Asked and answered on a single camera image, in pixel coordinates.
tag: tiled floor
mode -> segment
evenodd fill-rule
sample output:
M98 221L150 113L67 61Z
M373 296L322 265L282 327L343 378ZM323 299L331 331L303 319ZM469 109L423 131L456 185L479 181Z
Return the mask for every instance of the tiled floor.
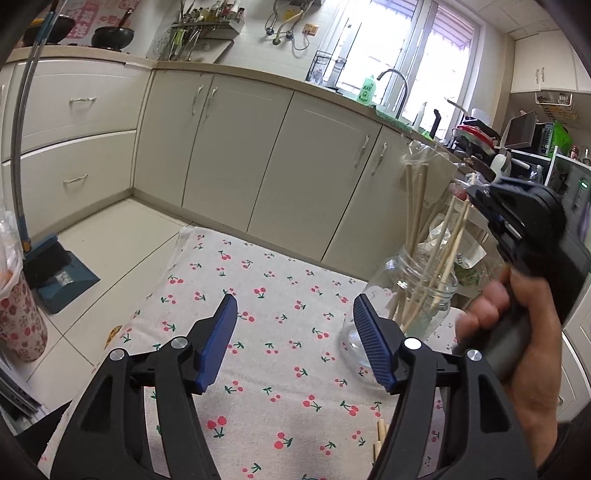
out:
M53 410L76 394L100 361L111 329L133 314L155 286L187 222L123 200L59 234L100 282L56 315L46 316L43 356L17 368Z

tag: window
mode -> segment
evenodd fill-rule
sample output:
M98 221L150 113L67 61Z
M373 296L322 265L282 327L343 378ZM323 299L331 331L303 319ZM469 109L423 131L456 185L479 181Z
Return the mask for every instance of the window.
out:
M421 127L431 130L433 109L441 123L437 137L444 138L461 103L478 39L478 29L448 6L433 0L351 0L327 50L333 59L346 58L338 74L324 75L330 86L353 95L369 75L396 68L407 78L410 92L402 117L412 122L424 102ZM387 74L376 83L374 103L397 110L402 101L402 81Z

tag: dustpan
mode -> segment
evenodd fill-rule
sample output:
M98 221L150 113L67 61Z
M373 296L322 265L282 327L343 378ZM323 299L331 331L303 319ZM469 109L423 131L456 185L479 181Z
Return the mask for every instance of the dustpan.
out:
M55 235L31 245L22 205L21 148L25 108L41 51L57 14L52 8L45 17L22 73L12 122L10 162L12 200L24 252L23 272L29 287L37 293L37 298L50 313L58 313L100 280L78 257L65 250Z

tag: countertop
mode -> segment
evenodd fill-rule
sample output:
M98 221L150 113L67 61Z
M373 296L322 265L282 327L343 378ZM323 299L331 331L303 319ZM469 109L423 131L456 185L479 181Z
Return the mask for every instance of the countertop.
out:
M7 63L16 61L25 61L29 55L30 47L16 48L8 57ZM416 132L401 132L396 125L383 120L376 112L365 105L355 102L345 96L333 93L328 89L312 85L311 83L294 80L273 73L262 72L260 70L251 70L241 67L233 67L230 65L220 65L217 63L199 63L196 61L155 61L145 59L142 57L135 57L122 52L102 50L101 48L78 47L78 46L61 46L50 45L43 49L42 59L58 59L58 58L75 58L75 59L90 59L90 60L105 60L116 61L120 63L130 64L138 67L144 67L154 70L190 70L194 72L219 73L222 75L230 75L234 77L241 77L250 80L257 80L259 82L270 83L281 86L296 92L305 93L316 97L326 102L334 103L352 112L363 115L374 122L385 125L394 131L398 131L401 135L411 139L419 140L431 147L437 148L437 151L447 155L447 151L436 144L426 139L424 136Z

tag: metal pivot screw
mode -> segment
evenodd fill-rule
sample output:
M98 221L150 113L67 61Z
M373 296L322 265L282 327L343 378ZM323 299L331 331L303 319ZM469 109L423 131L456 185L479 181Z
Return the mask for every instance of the metal pivot screw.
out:
M421 340L419 340L418 338L407 338L404 341L404 346L409 350L418 350L421 348L421 345Z
M109 354L109 358L114 362L121 360L125 356L125 350L121 348L116 348Z
M482 360L482 354L478 350L468 350L467 357L473 362Z
M172 348L176 348L177 350L180 350L181 348L185 348L188 344L189 344L189 342L187 341L187 339L185 337L176 337L176 338L173 338L172 341L170 342L170 346Z

